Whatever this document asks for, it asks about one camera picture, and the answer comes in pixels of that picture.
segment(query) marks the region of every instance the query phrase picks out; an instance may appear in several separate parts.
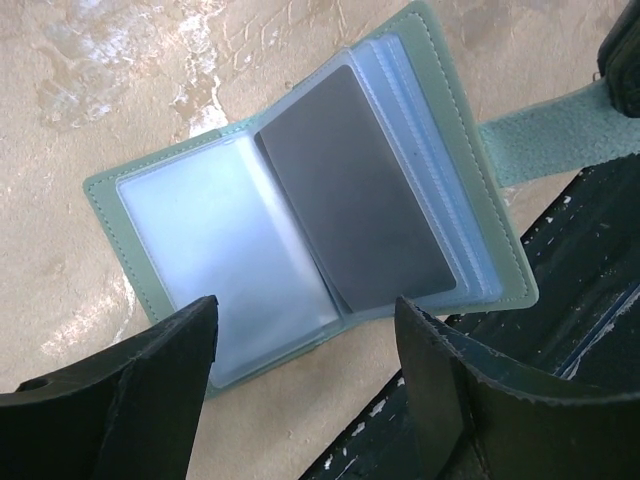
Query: green strap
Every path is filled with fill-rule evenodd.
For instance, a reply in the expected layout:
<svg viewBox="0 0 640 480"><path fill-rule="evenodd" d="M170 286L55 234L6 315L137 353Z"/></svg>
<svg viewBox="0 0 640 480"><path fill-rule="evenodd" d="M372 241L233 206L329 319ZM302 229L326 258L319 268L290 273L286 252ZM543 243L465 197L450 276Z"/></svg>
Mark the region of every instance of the green strap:
<svg viewBox="0 0 640 480"><path fill-rule="evenodd" d="M611 106L604 80L478 130L502 187L640 153L640 119Z"/></svg>

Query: concrete floor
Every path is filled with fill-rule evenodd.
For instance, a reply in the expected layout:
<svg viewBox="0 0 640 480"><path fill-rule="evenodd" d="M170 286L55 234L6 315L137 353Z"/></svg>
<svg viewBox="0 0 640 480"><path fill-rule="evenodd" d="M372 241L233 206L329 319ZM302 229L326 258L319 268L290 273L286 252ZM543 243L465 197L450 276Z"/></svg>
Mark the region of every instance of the concrete floor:
<svg viewBox="0 0 640 480"><path fill-rule="evenodd" d="M0 392L148 321L85 177L250 115L402 0L4 0ZM479 120L591 81L624 0L431 0ZM505 191L526 228L571 174ZM205 403L190 479L296 479L398 369L373 322Z"/></svg>

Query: green wallet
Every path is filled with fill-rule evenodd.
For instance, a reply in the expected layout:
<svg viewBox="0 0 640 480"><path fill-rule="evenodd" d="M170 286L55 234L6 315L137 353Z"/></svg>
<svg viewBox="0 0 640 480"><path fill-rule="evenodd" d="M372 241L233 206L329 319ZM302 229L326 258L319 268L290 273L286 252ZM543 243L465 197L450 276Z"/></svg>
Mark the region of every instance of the green wallet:
<svg viewBox="0 0 640 480"><path fill-rule="evenodd" d="M401 295L432 314L531 306L499 187L640 151L637 127L602 83L477 126L413 2L264 112L85 191L152 322L218 297L215 394Z"/></svg>

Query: table surface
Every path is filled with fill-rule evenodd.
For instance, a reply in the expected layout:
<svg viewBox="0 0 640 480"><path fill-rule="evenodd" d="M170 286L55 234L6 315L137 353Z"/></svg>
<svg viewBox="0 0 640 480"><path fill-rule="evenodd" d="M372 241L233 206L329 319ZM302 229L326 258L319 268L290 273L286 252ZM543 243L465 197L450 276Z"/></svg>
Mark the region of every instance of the table surface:
<svg viewBox="0 0 640 480"><path fill-rule="evenodd" d="M0 392L148 326L87 176L259 111L404 3L3 2ZM479 120L589 83L625 4L431 3ZM571 178L505 189L517 227ZM298 478L398 367L381 320L207 401L188 477Z"/></svg>

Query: stained floor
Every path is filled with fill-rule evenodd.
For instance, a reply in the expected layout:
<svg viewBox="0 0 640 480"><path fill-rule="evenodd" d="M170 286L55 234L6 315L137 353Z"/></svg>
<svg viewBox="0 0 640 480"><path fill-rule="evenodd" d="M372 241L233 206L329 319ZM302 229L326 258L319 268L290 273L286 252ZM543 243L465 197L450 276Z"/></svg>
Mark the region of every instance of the stained floor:
<svg viewBox="0 0 640 480"><path fill-rule="evenodd" d="M430 0L479 120L591 81L624 0ZM89 175L251 115L401 0L4 0L0 392L145 329ZM526 228L571 174L505 190ZM203 408L190 479L293 480L398 368L373 322Z"/></svg>

